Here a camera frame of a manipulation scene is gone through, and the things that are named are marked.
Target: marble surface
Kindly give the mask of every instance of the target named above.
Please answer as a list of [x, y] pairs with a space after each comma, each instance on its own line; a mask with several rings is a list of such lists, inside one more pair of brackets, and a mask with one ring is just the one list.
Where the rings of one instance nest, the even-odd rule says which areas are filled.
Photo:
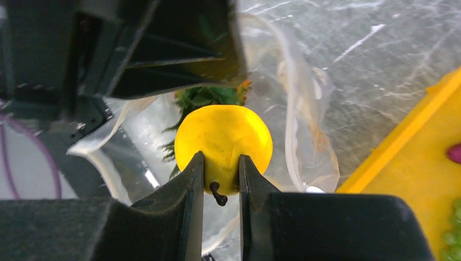
[[240, 10], [292, 30], [338, 88], [326, 116], [340, 183], [461, 64], [461, 2], [245, 0]]

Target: red fruit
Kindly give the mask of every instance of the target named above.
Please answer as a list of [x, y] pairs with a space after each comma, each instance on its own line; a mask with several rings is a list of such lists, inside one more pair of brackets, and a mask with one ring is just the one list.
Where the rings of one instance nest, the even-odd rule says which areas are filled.
[[448, 149], [447, 157], [454, 162], [461, 164], [461, 143]]

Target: yellow tray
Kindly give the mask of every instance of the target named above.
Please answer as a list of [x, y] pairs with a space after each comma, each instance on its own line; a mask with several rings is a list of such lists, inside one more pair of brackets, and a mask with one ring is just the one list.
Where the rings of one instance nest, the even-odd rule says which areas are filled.
[[461, 165], [446, 150], [461, 142], [461, 68], [426, 97], [372, 151], [338, 193], [395, 195], [415, 212], [436, 257], [452, 230], [452, 202], [461, 197]]

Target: clear plastic bag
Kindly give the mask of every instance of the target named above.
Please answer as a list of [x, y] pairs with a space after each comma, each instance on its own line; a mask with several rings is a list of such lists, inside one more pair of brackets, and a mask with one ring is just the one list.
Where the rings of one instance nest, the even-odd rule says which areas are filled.
[[334, 86], [325, 72], [304, 61], [286, 28], [250, 14], [240, 14], [239, 25], [253, 82], [246, 106], [264, 120], [274, 140], [265, 176], [283, 190], [334, 191], [338, 162], [323, 131]]
[[[263, 119], [273, 138], [273, 156], [265, 177], [283, 191], [305, 192], [309, 186], [334, 191], [339, 179], [338, 163], [322, 124], [334, 86], [322, 70], [306, 64], [286, 29], [248, 14], [240, 14], [238, 20], [252, 81], [246, 106]], [[163, 133], [179, 119], [174, 101], [173, 94], [160, 95], [131, 115], [127, 104], [134, 101], [108, 103], [116, 119], [108, 124], [105, 135], [121, 124], [160, 185], [169, 180], [175, 165], [162, 161], [165, 153], [161, 148], [175, 138], [174, 133]], [[95, 134], [93, 140], [86, 145], [79, 142], [80, 148], [76, 146], [73, 151], [85, 156], [85, 150], [94, 150], [104, 139], [102, 132]], [[121, 191], [123, 196], [126, 189], [119, 188], [123, 183], [116, 176], [111, 175], [117, 181], [113, 190]], [[238, 195], [229, 197], [227, 205], [220, 207], [211, 195], [205, 194], [202, 253], [217, 247], [221, 254], [231, 249], [234, 252], [238, 240], [227, 236], [238, 236], [238, 213]], [[222, 247], [224, 239], [231, 243]]]
[[[105, 99], [105, 102], [111, 109], [114, 117], [84, 139], [79, 140], [67, 150], [67, 154], [80, 156], [91, 162], [101, 174], [101, 177], [107, 185], [111, 196], [126, 205], [131, 205], [139, 198], [133, 198], [133, 196], [130, 196], [129, 191], [127, 190], [127, 185], [129, 183], [126, 182], [126, 178], [123, 178], [123, 175], [117, 168], [115, 162], [113, 162], [113, 160], [108, 156], [107, 152], [102, 150], [102, 147], [109, 142], [117, 131], [119, 131], [119, 127], [125, 120], [132, 119], [139, 115], [156, 99], [157, 96], [133, 101], [123, 101], [109, 98]], [[131, 182], [139, 181], [139, 177], [134, 179], [135, 180], [131, 180]], [[148, 183], [149, 180], [146, 178], [144, 179], [144, 182]], [[142, 184], [139, 187], [143, 188], [142, 190], [144, 191], [133, 191], [132, 194], [147, 196], [149, 192], [153, 191], [151, 184], [148, 186]]]

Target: green leaf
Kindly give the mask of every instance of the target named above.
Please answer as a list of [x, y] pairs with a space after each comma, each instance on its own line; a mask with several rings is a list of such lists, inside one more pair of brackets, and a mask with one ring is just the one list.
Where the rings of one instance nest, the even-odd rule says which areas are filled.
[[164, 134], [164, 133], [167, 133], [167, 132], [175, 132], [175, 131], [177, 131], [182, 122], [183, 122], [182, 120], [178, 121], [177, 124], [175, 124], [175, 125], [173, 125], [173, 126], [171, 126], [169, 128], [164, 129], [161, 133]]
[[170, 150], [172, 148], [174, 149], [175, 148], [175, 141], [172, 141], [172, 142], [170, 142], [168, 144], [162, 145], [162, 146], [160, 146], [160, 148], [164, 149], [164, 151]]
[[175, 158], [175, 151], [172, 151], [172, 152], [168, 153], [166, 156], [164, 156], [161, 161], [170, 162], [170, 161], [173, 161], [175, 159], [176, 159]]
[[201, 87], [193, 87], [193, 88], [187, 88], [184, 90], [184, 95], [191, 97], [192, 95], [196, 94], [197, 92], [200, 91]]
[[176, 104], [180, 108], [187, 107], [187, 106], [193, 106], [192, 100], [186, 95], [179, 96], [178, 100], [176, 101]]
[[220, 99], [221, 104], [238, 104], [238, 100], [235, 97], [223, 97]]
[[237, 90], [229, 87], [211, 87], [209, 91], [221, 97], [230, 97], [235, 96]]
[[213, 98], [207, 95], [197, 95], [193, 100], [192, 103], [195, 106], [205, 106], [209, 105], [213, 102]]

